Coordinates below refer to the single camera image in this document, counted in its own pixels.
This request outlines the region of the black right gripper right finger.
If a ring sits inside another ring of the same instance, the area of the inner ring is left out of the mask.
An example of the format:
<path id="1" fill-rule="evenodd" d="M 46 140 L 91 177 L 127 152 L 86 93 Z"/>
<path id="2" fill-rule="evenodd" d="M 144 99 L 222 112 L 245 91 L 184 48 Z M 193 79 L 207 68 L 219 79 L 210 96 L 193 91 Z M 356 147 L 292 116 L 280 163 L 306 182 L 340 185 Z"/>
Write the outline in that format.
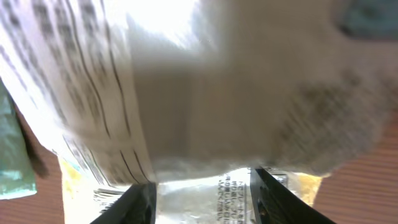
<path id="1" fill-rule="evenodd" d="M 335 224 L 265 169 L 251 170 L 250 189 L 255 224 Z"/>

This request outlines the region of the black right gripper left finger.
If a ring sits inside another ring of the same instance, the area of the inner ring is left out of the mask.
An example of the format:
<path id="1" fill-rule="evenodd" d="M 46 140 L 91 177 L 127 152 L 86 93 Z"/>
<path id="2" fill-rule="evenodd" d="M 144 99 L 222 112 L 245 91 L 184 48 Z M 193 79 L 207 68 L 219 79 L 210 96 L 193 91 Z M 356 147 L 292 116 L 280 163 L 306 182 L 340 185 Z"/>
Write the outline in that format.
<path id="1" fill-rule="evenodd" d="M 91 224 L 154 224 L 155 183 L 132 185 Z"/>

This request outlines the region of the teal snack packet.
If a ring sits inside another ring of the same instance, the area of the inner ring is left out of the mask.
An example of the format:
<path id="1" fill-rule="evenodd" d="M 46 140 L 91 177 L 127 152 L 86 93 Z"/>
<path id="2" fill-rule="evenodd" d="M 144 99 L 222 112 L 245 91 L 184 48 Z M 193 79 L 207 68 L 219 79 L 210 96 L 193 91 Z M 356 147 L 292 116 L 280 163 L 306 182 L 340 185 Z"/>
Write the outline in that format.
<path id="1" fill-rule="evenodd" d="M 6 87 L 1 84 L 1 199 L 37 193 L 34 170 Z"/>

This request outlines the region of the white blue snack bag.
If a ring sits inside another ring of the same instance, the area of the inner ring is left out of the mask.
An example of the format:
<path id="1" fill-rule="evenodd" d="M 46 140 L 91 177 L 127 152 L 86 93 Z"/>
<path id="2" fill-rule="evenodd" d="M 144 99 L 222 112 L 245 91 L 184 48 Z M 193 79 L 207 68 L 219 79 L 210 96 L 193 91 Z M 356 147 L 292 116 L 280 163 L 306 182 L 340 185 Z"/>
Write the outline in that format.
<path id="1" fill-rule="evenodd" d="M 165 221 L 246 221 L 247 172 L 323 177 L 397 106 L 397 2 L 1 1 L 1 80 L 82 176 L 67 223 L 133 185 Z"/>

